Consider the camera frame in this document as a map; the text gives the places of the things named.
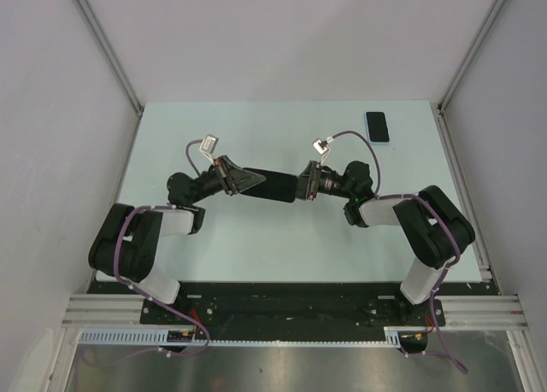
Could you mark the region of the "phone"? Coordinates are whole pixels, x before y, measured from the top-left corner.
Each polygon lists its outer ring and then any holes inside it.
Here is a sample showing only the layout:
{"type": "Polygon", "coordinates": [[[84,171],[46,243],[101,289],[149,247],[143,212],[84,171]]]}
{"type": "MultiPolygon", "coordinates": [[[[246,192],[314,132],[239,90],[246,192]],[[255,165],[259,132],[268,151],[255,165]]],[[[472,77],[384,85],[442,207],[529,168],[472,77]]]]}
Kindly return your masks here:
{"type": "Polygon", "coordinates": [[[296,200],[296,175],[251,167],[246,167],[245,170],[261,174],[265,180],[244,191],[244,196],[286,203],[293,203],[296,200]]]}
{"type": "Polygon", "coordinates": [[[384,112],[366,112],[364,119],[371,143],[389,143],[390,133],[384,112]]]}

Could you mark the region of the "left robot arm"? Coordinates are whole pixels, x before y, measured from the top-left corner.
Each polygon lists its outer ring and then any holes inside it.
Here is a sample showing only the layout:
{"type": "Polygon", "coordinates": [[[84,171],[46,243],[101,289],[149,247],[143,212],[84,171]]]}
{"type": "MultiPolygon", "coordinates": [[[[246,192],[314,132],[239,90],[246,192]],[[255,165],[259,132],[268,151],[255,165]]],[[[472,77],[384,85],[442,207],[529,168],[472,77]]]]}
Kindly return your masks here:
{"type": "Polygon", "coordinates": [[[91,246],[88,263],[130,290],[160,301],[160,315],[177,324],[187,317],[189,303],[179,296],[179,281],[156,265],[160,240],[198,233],[205,209],[196,203],[202,199],[219,192],[237,195],[265,181],[265,175],[238,167],[225,156],[214,159],[209,169],[196,178],[174,173],[167,181],[167,204],[112,205],[91,246]]]}

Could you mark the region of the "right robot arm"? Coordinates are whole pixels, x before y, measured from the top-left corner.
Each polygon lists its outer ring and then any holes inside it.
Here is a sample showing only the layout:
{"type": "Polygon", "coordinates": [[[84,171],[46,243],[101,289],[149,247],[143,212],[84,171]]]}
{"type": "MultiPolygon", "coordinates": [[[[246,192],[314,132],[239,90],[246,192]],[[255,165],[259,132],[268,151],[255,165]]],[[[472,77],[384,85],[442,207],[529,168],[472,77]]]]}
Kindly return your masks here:
{"type": "Polygon", "coordinates": [[[396,318],[413,325],[425,314],[424,301],[438,291],[448,271],[475,241],[475,231],[456,205],[436,185],[416,194],[376,196],[369,165],[352,161],[343,174],[311,161],[297,176],[295,196],[313,200],[318,194],[347,200],[350,225],[368,228],[399,226],[415,254],[400,284],[403,298],[394,303],[396,318]]]}

